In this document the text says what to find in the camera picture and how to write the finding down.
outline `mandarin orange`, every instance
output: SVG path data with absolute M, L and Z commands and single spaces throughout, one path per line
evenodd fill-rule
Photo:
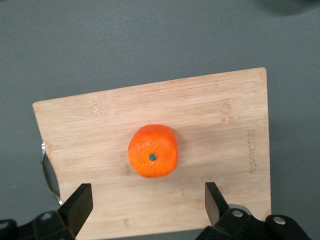
M 132 137 L 128 159 L 133 169 L 146 178 L 171 173 L 178 163 L 178 144 L 174 132 L 160 124 L 146 125 Z

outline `orange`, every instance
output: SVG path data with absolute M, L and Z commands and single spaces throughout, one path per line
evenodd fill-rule
M 178 162 L 175 134 L 160 124 L 140 128 L 131 139 L 127 153 L 133 169 L 146 178 L 168 175 Z

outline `gray background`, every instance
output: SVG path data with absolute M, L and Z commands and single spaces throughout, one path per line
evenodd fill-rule
M 0 1 L 0 219 L 58 206 L 32 103 L 265 67 L 272 212 L 320 239 L 317 0 Z M 194 239 L 200 230 L 132 239 Z

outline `green stem spot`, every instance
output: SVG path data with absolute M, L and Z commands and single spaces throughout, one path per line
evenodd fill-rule
M 154 153 L 152 153 L 152 154 L 149 155 L 149 160 L 150 160 L 150 161 L 153 162 L 153 161 L 155 161 L 156 159 L 157 159 L 157 156 L 156 156 Z

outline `cutting board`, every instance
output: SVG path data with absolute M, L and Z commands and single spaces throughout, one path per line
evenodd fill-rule
M 205 182 L 260 220 L 271 213 L 265 68 L 44 100 L 33 109 L 61 200 L 92 184 L 93 211 L 79 240 L 204 228 Z M 167 176 L 144 178 L 129 164 L 128 144 L 148 124 L 176 135 L 179 160 Z

